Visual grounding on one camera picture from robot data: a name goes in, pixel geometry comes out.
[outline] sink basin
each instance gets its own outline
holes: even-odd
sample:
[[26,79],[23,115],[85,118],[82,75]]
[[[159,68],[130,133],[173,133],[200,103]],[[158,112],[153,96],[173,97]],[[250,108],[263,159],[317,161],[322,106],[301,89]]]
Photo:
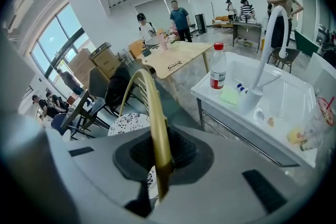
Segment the sink basin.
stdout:
[[[226,57],[228,68],[225,85],[236,88],[242,83],[244,88],[249,88],[260,62],[232,52],[227,52]],[[314,167],[317,150],[303,152],[299,145],[292,145],[287,140],[288,132],[293,127],[300,126],[316,104],[313,87],[271,65],[265,65],[259,84],[269,81],[279,73],[279,79],[264,86],[264,94],[257,107],[245,115],[239,113],[239,105],[229,104],[220,98],[221,90],[210,87],[209,73],[192,88],[192,93],[291,156],[298,164]],[[245,93],[240,93],[238,103],[244,95]],[[261,111],[265,118],[258,117],[256,110]],[[269,118],[273,118],[273,126],[269,125]]]

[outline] red bottle cap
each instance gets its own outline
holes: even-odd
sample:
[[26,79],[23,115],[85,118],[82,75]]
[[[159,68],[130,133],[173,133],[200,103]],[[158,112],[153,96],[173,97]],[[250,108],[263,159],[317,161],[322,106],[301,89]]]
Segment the red bottle cap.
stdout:
[[222,49],[224,49],[224,44],[221,43],[221,42],[216,42],[214,44],[214,47],[215,47],[215,50],[222,50]]

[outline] eyeglasses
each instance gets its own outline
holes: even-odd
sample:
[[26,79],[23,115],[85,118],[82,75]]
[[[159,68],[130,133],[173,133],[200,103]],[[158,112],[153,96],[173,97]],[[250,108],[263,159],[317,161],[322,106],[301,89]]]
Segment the eyeglasses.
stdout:
[[176,67],[176,66],[181,65],[181,64],[182,64],[182,63],[181,63],[180,61],[178,61],[178,62],[176,62],[175,64],[168,66],[168,69],[169,69],[169,71],[170,71],[173,67]]

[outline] blue shirt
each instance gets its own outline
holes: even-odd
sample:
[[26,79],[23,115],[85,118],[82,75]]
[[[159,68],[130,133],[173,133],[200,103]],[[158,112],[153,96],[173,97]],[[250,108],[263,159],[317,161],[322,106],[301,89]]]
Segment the blue shirt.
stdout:
[[173,9],[170,12],[170,20],[174,20],[178,30],[187,29],[189,28],[186,18],[188,15],[189,13],[184,8]]

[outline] straw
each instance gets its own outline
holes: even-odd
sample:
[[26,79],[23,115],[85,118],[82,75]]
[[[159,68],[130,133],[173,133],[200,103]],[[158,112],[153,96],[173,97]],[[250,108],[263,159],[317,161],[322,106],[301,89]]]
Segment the straw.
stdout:
[[331,103],[334,101],[334,99],[335,99],[335,96],[333,96],[333,97],[331,98],[329,104],[327,105],[327,109],[330,107],[330,105],[331,105]]

